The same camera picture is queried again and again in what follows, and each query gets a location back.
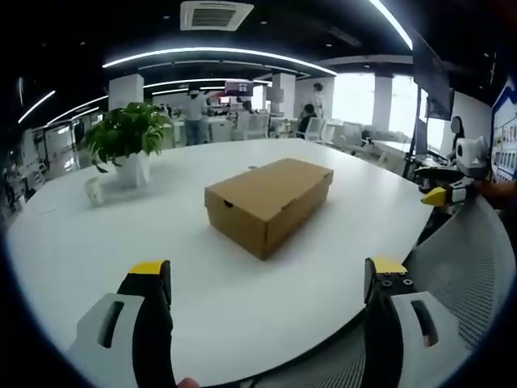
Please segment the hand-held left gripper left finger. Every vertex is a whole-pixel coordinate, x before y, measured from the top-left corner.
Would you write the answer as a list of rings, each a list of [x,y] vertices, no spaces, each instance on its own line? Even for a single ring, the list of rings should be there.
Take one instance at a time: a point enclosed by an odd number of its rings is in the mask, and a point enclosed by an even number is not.
[[[170,261],[134,266],[78,321],[70,363],[95,387],[176,387],[171,302]]]

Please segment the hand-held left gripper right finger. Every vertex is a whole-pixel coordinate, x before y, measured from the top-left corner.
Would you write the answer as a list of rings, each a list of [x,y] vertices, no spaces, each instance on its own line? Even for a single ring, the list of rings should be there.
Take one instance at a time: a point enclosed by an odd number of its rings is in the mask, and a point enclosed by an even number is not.
[[[441,387],[469,356],[457,317],[396,261],[365,260],[364,305],[364,387]]]

